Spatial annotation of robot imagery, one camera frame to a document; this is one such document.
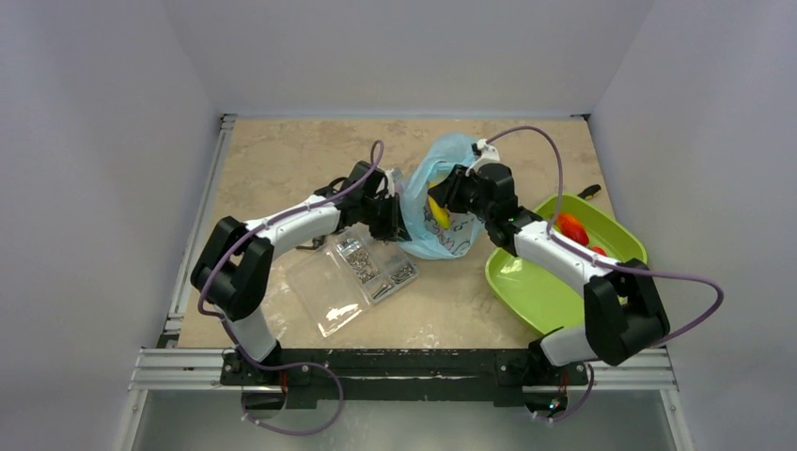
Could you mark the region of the red fake strawberry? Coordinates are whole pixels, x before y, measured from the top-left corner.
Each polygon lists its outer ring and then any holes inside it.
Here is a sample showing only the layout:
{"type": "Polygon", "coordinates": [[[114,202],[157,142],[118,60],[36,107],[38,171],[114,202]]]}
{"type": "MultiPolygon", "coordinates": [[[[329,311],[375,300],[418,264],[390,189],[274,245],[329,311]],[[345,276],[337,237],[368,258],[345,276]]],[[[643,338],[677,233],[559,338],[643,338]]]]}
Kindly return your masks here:
{"type": "Polygon", "coordinates": [[[607,257],[607,256],[608,256],[608,254],[606,253],[606,251],[605,251],[603,248],[601,248],[600,246],[591,246],[591,247],[589,248],[589,250],[590,250],[591,252],[594,252],[595,254],[598,254],[598,255],[601,255],[601,256],[604,256],[604,257],[607,257]]]}

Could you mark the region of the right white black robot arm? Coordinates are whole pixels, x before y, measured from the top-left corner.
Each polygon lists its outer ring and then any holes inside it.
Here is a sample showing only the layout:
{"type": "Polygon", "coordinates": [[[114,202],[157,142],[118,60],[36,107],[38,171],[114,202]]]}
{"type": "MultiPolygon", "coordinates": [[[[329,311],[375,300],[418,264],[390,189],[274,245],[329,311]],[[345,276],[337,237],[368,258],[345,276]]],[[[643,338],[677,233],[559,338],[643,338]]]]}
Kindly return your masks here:
{"type": "Polygon", "coordinates": [[[539,265],[582,297],[583,324],[530,343],[527,368],[535,380],[552,381],[565,365],[582,361],[619,365],[669,334],[647,266],[638,259],[619,262],[591,253],[554,231],[520,205],[507,166],[488,163],[469,171],[457,165],[430,187],[429,197],[441,209],[474,214],[495,246],[539,265]]]}

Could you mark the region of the yellow fake banana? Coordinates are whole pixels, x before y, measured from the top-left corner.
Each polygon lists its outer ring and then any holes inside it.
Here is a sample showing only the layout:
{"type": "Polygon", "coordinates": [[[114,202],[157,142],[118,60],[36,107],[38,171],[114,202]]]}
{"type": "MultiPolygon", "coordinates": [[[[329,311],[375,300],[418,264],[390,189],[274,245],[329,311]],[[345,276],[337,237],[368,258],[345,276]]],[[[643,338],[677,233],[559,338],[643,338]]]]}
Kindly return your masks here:
{"type": "Polygon", "coordinates": [[[450,228],[450,216],[448,211],[442,207],[435,197],[432,195],[433,189],[437,186],[437,183],[430,183],[428,187],[428,204],[429,209],[431,212],[432,217],[438,223],[438,225],[445,230],[450,228]]]}

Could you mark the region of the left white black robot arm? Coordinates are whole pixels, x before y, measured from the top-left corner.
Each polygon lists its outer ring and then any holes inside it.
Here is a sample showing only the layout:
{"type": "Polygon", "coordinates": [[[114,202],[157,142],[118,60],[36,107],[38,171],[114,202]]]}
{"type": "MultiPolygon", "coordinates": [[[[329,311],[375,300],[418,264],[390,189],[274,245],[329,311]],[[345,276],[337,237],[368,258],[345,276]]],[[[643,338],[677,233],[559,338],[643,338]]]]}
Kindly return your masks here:
{"type": "Polygon", "coordinates": [[[365,161],[293,207],[249,221],[227,216],[214,226],[190,283],[199,313],[221,322],[255,383],[274,381],[282,365],[279,341],[260,310],[273,263],[313,238],[358,224],[390,241],[407,235],[393,177],[365,161]]]}

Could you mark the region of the light blue plastic bag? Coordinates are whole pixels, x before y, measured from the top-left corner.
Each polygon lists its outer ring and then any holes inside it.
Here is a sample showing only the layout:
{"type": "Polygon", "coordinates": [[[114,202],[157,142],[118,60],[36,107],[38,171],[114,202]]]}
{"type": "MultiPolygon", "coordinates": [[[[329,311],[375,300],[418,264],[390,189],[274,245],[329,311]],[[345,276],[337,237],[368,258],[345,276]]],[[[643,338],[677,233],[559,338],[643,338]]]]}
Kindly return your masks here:
{"type": "Polygon", "coordinates": [[[437,220],[428,201],[431,184],[444,180],[457,164],[465,167],[476,160],[472,145],[476,138],[460,132],[439,137],[416,169],[399,183],[399,206],[410,236],[401,249],[423,259],[454,259],[465,256],[485,227],[472,213],[450,213],[447,225],[437,220]]]}

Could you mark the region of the red orange fake fruit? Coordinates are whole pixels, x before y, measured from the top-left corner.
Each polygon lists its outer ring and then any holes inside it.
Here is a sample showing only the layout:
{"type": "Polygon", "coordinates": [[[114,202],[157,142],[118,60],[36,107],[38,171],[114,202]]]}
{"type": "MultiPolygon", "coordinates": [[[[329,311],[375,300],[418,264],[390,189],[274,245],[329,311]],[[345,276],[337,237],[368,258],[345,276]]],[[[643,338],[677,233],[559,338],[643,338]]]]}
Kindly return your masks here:
{"type": "Polygon", "coordinates": [[[566,238],[578,243],[581,246],[589,246],[590,238],[586,232],[586,229],[573,215],[569,213],[560,213],[555,220],[555,226],[566,238]]]}

